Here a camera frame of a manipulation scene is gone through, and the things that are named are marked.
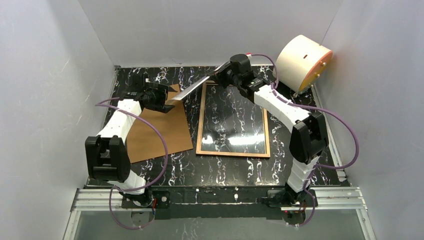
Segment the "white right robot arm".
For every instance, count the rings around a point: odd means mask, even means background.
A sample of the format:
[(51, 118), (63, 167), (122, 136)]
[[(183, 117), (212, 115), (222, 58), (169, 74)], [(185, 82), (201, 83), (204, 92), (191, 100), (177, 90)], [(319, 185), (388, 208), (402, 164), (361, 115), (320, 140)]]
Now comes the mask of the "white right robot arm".
[(246, 54), (233, 55), (207, 76), (217, 85), (236, 87), (241, 96), (262, 107), (282, 122), (290, 132), (289, 151), (293, 157), (288, 186), (304, 191), (319, 156), (329, 145), (326, 121), (322, 113), (295, 106), (276, 90), (276, 84), (252, 70)]

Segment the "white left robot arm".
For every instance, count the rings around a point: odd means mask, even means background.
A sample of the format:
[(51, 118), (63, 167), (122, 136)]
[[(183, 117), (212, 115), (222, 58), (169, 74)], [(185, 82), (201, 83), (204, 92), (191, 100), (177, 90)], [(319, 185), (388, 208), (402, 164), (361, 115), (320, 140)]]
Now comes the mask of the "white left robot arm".
[(117, 106), (103, 100), (99, 107), (111, 108), (113, 115), (105, 127), (85, 140), (85, 154), (90, 178), (105, 181), (123, 194), (142, 195), (149, 187), (147, 181), (131, 170), (125, 146), (129, 131), (143, 110), (168, 113), (174, 106), (166, 103), (171, 86), (150, 81), (148, 75), (133, 75), (125, 91), (117, 97)]

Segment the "landscape photo print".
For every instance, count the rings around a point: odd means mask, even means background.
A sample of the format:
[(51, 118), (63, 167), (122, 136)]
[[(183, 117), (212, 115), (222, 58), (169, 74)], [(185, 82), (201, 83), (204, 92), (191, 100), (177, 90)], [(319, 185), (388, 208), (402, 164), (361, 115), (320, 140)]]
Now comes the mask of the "landscape photo print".
[(219, 67), (217, 67), (213, 71), (208, 72), (203, 78), (199, 79), (198, 81), (196, 81), (195, 83), (193, 83), (192, 85), (190, 85), (189, 87), (187, 87), (186, 89), (184, 89), (183, 91), (178, 93), (176, 96), (174, 96), (170, 100), (167, 100), (165, 103), (167, 105), (174, 105), (175, 106), (178, 102), (182, 102), (183, 99), (188, 97), (193, 91), (195, 91), (198, 87), (200, 87), (205, 81), (211, 80), (212, 76), (216, 72), (218, 72), (218, 70), (221, 70), (223, 68), (223, 66), (224, 66), (224, 64), (220, 65)]

